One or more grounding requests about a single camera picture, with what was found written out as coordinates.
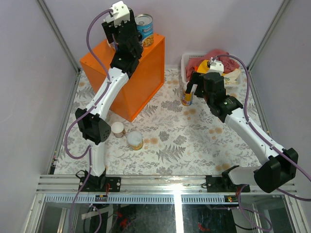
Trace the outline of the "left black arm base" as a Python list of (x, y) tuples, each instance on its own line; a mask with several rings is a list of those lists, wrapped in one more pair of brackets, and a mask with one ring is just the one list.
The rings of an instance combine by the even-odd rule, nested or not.
[(79, 189), (82, 192), (116, 193), (121, 189), (121, 177), (107, 177), (105, 171), (97, 177), (90, 175), (86, 170), (80, 170), (75, 176), (80, 180)]

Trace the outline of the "blue cup white lid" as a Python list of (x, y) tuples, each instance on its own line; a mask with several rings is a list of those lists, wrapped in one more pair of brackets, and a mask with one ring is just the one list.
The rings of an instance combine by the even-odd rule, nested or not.
[(113, 41), (112, 43), (109, 44), (110, 48), (113, 49), (114, 51), (116, 51), (118, 49), (117, 47), (117, 43), (115, 41)]

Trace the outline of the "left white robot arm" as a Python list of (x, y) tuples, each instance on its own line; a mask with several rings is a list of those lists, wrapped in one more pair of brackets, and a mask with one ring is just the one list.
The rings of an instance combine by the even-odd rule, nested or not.
[(102, 177), (105, 172), (104, 142), (108, 139), (111, 127), (106, 117), (113, 101), (123, 86), (135, 72), (139, 59), (142, 57), (141, 34), (134, 21), (122, 22), (114, 27), (108, 23), (103, 24), (107, 29), (107, 36), (117, 43), (117, 49), (110, 63), (107, 76), (93, 100), (85, 107), (76, 110), (78, 127), (83, 138), (91, 147), (91, 175), (89, 185), (95, 191), (102, 191), (106, 187), (106, 179)]

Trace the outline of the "light blue soup can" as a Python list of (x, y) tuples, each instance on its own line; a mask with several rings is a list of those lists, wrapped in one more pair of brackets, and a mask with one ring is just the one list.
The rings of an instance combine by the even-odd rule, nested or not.
[(135, 16), (138, 31), (142, 35), (142, 45), (148, 47), (154, 42), (153, 18), (149, 14)]

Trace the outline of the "tall yellow canister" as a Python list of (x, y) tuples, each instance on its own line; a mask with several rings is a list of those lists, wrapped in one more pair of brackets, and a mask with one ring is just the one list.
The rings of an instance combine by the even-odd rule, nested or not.
[(193, 100), (193, 92), (191, 91), (190, 93), (186, 93), (186, 89), (183, 89), (181, 103), (184, 106), (190, 106), (192, 105), (192, 100)]

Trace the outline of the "small cup white lid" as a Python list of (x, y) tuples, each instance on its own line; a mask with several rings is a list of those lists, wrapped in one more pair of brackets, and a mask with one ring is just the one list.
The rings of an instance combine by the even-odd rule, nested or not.
[(111, 125), (111, 132), (116, 138), (122, 138), (126, 134), (124, 124), (121, 122), (114, 122)]

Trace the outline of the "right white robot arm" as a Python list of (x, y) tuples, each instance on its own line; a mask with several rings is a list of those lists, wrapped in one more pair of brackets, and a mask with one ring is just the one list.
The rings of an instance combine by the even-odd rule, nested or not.
[(257, 156), (260, 166), (235, 166), (222, 178), (222, 187), (233, 191), (239, 184), (257, 185), (271, 193), (296, 175), (298, 153), (288, 150), (267, 135), (245, 112), (243, 105), (226, 93), (224, 78), (217, 72), (193, 72), (186, 93), (196, 85), (195, 95), (204, 98), (211, 113), (233, 129)]

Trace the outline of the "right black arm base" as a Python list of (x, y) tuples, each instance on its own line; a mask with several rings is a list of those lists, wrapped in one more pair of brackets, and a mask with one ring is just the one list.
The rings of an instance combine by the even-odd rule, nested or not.
[(229, 172), (239, 166), (233, 166), (221, 173), (221, 176), (206, 175), (206, 182), (201, 184), (201, 187), (210, 193), (228, 193), (238, 192), (241, 190), (243, 184), (234, 184), (230, 177)]

